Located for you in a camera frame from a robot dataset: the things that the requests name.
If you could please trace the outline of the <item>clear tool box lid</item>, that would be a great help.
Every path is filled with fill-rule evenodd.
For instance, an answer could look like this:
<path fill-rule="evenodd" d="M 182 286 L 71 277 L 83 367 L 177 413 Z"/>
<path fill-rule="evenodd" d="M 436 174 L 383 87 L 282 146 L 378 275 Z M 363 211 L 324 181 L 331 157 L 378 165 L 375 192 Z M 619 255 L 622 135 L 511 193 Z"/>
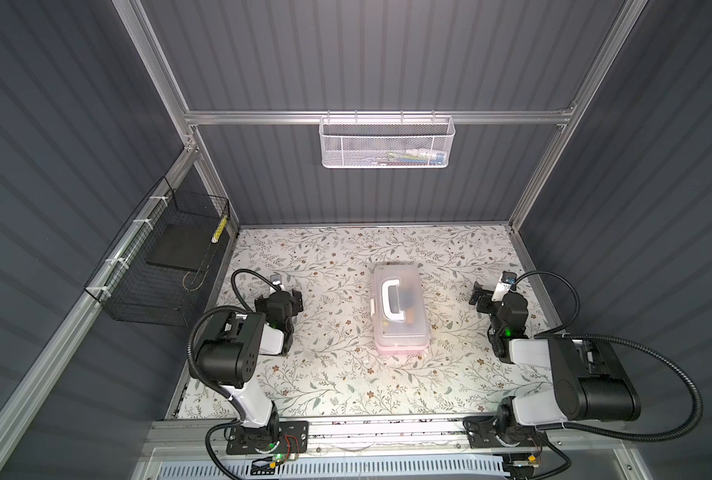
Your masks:
<path fill-rule="evenodd" d="M 430 326 L 416 265 L 383 263 L 375 266 L 371 315 L 375 345 L 430 343 Z"/>

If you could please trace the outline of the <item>pink tool box base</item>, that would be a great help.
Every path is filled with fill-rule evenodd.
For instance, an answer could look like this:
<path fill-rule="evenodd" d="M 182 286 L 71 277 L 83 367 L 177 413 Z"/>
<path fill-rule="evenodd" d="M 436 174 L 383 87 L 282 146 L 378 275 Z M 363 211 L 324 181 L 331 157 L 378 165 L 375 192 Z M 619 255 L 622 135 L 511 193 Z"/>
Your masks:
<path fill-rule="evenodd" d="M 430 343 L 426 342 L 422 345 L 391 345 L 382 346 L 376 343 L 376 349 L 382 356 L 411 356 L 421 355 L 429 348 Z"/>

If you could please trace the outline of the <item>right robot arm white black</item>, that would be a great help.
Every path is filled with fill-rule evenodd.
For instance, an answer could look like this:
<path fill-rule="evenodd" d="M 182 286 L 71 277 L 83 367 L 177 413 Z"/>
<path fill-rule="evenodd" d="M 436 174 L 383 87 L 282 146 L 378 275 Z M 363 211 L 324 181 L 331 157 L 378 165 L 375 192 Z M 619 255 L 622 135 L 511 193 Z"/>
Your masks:
<path fill-rule="evenodd" d="M 528 302 L 506 284 L 491 291 L 475 283 L 469 303 L 489 316 L 487 338 L 498 360 L 552 374 L 551 389 L 501 401 L 491 427 L 501 443 L 517 446 L 553 423 L 639 418 L 640 398 L 609 342 L 528 338 Z"/>

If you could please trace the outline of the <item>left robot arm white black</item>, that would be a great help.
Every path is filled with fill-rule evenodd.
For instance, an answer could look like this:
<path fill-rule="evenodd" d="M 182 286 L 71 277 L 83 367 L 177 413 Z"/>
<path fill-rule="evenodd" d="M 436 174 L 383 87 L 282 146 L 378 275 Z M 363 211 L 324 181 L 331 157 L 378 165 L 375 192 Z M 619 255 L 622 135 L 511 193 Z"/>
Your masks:
<path fill-rule="evenodd" d="M 293 344 L 294 319 L 304 310 L 298 290 L 280 290 L 255 301 L 254 311 L 222 305 L 206 311 L 190 329 L 186 356 L 190 375 L 228 400 L 235 425 L 277 437 L 279 414 L 254 378 L 262 356 L 284 356 Z"/>

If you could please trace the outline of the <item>yellow tube in black basket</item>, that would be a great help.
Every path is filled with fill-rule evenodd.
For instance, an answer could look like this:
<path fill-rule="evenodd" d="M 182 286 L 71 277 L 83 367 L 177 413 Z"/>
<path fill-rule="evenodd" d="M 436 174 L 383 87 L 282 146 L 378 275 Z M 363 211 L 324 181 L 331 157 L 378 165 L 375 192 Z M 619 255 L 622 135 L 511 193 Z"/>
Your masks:
<path fill-rule="evenodd" d="M 225 228 L 226 228 L 227 224 L 228 224 L 228 216 L 227 216 L 227 215 L 224 215 L 224 216 L 220 219 L 220 221 L 219 221 L 219 223 L 218 223 L 216 229 L 214 230 L 214 232 L 213 232 L 213 234 L 212 234 L 212 237 L 211 237 L 211 243 L 212 243 L 212 244 L 218 244 L 218 243 L 219 243 L 220 238 L 221 238 L 223 232 L 225 231 Z"/>

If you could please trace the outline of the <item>black pad in basket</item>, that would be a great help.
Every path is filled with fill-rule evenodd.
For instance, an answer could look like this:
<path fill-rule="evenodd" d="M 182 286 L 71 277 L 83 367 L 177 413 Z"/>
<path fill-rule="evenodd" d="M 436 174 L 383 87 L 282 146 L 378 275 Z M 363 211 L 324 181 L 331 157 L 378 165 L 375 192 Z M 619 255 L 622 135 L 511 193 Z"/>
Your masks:
<path fill-rule="evenodd" d="M 210 264 L 217 244 L 209 228 L 170 224 L 146 257 L 146 263 L 186 272 L 198 272 Z"/>

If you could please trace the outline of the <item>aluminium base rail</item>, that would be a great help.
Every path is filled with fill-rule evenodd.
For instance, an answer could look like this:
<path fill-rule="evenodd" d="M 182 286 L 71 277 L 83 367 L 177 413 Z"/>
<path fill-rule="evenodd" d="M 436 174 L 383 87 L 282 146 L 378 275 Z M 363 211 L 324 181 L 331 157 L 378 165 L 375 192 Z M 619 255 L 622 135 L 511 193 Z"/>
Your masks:
<path fill-rule="evenodd" d="M 308 417 L 308 429 L 291 441 L 311 456 L 338 453 L 465 452 L 471 449 L 463 414 Z M 220 419 L 156 421 L 144 443 L 142 461 L 158 457 L 205 459 L 204 438 Z"/>

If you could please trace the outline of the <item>horizontal aluminium frame bar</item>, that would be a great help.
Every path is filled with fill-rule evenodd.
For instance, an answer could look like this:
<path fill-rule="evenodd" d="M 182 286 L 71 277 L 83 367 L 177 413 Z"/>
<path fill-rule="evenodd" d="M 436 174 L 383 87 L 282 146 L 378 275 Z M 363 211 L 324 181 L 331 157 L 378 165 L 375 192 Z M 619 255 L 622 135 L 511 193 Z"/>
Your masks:
<path fill-rule="evenodd" d="M 566 125 L 572 110 L 528 111 L 197 111 L 184 114 L 191 126 L 317 125 L 324 123 L 406 124 L 451 120 L 461 125 Z"/>

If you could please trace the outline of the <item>aluminium corner frame post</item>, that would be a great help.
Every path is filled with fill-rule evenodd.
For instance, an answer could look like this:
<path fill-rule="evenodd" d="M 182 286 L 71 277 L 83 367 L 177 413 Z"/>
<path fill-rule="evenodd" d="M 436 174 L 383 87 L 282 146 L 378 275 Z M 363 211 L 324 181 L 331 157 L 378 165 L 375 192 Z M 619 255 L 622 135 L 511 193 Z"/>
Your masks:
<path fill-rule="evenodd" d="M 234 233 L 237 234 L 240 231 L 240 221 L 234 209 L 233 201 L 202 134 L 196 126 L 190 125 L 186 119 L 186 114 L 190 112 L 189 105 L 149 15 L 145 11 L 143 2 L 113 0 L 112 3 L 156 88 L 183 146 L 198 152 L 199 159 L 195 161 L 195 168 L 207 192 L 229 200 L 230 225 Z"/>

